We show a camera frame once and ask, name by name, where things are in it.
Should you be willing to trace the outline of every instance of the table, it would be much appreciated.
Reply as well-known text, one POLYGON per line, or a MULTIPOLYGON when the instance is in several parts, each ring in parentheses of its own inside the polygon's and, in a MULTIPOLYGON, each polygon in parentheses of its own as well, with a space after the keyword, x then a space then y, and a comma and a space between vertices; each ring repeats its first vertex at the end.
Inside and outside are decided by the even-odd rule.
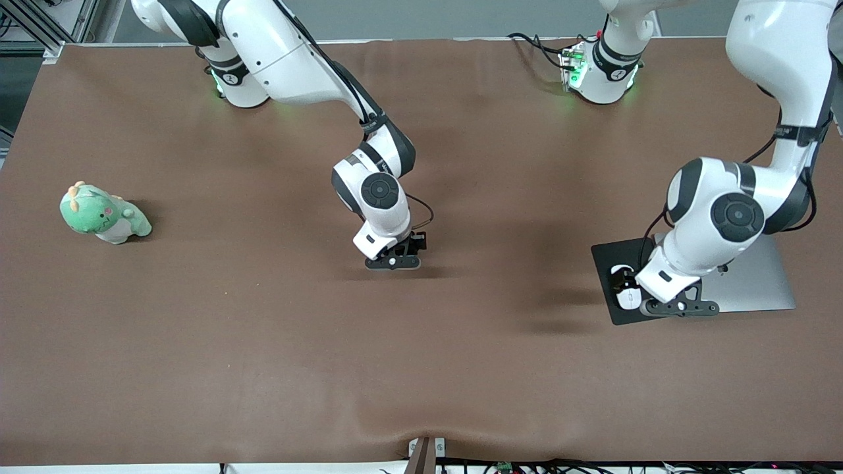
POLYGON ((484 459, 843 458, 833 132, 817 220, 777 238, 797 310, 615 327, 599 292, 591 245, 642 234, 688 160, 770 136, 776 104, 722 39, 654 40, 608 106, 524 43, 326 50, 417 147, 417 272, 368 272, 352 244, 343 104, 237 110, 186 47, 42 68, 0 173, 4 465, 382 461, 423 434, 484 459), (153 233, 74 234, 76 180, 153 233))

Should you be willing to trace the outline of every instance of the black mouse pad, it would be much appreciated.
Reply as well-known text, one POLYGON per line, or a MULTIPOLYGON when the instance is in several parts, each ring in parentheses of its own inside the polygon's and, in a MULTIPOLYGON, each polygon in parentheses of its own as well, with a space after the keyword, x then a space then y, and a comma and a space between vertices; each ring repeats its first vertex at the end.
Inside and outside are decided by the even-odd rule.
MULTIPOLYGON (((652 239, 622 240, 621 242, 598 244, 592 245, 591 247, 591 255, 594 258, 594 265, 597 267, 597 274, 600 277, 600 287, 603 289, 603 296, 606 299, 606 307, 609 309, 609 316, 612 318, 612 324, 615 326, 664 319, 645 316, 640 310, 622 309, 618 305, 615 293, 609 285, 609 275, 611 274, 609 270, 615 265, 629 265, 636 272, 641 269, 638 263, 638 256, 641 254, 642 244, 644 244, 643 255, 646 260, 650 252, 652 252, 652 239)), ((650 294, 643 289, 641 293, 642 299, 651 298, 650 294)))

